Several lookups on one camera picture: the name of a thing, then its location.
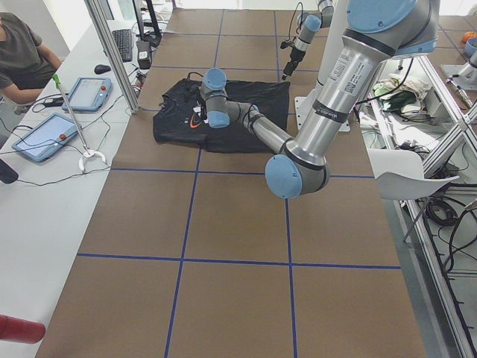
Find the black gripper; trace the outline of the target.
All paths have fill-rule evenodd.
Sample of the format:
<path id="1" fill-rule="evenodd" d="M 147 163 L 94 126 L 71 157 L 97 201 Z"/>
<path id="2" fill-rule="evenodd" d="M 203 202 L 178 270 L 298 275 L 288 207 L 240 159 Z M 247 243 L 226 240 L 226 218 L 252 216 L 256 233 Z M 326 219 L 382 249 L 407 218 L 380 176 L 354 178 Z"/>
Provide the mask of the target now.
<path id="1" fill-rule="evenodd" d="M 290 60 L 285 66 L 285 71 L 283 71 L 281 79 L 284 81 L 290 75 L 293 74 L 294 70 L 298 67 L 298 64 L 303 60 L 306 53 L 306 46 L 302 45 L 290 45 L 291 53 Z"/>

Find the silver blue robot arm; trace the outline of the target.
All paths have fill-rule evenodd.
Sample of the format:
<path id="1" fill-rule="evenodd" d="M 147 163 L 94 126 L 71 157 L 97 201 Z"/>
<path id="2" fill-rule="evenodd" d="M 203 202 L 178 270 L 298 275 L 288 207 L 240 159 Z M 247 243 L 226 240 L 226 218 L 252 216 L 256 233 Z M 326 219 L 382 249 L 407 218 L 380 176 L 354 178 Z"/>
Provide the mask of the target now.
<path id="1" fill-rule="evenodd" d="M 291 49 L 289 61 L 282 71 L 283 81 L 292 76 L 303 61 L 316 33 L 321 28 L 329 28 L 331 25 L 335 12 L 334 1 L 316 1 L 316 4 L 318 7 L 316 13 L 305 12 L 302 2 L 299 2 L 294 10 L 288 26 L 288 38 L 280 44 L 281 49 Z"/>
<path id="2" fill-rule="evenodd" d="M 209 126 L 238 122 L 275 153 L 265 178 L 276 196 L 317 192 L 329 180 L 326 150 L 379 64 L 434 51 L 439 7 L 439 1 L 340 1 L 326 43 L 326 51 L 337 55 L 296 137 L 253 104 L 228 100 L 227 77 L 219 68 L 209 69 L 200 86 Z"/>

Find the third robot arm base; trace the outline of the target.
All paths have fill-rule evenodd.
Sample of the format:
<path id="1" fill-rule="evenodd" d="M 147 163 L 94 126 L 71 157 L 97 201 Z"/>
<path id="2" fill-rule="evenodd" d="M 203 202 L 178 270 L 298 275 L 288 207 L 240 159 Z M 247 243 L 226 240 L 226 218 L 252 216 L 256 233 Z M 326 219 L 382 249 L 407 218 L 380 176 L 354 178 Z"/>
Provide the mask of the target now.
<path id="1" fill-rule="evenodd" d="M 467 96 L 467 91 L 476 91 L 476 38 L 471 37 L 466 41 L 465 52 L 469 56 L 464 65 L 441 65 L 446 76 L 446 82 L 450 83 L 461 96 L 468 107 L 473 103 Z"/>

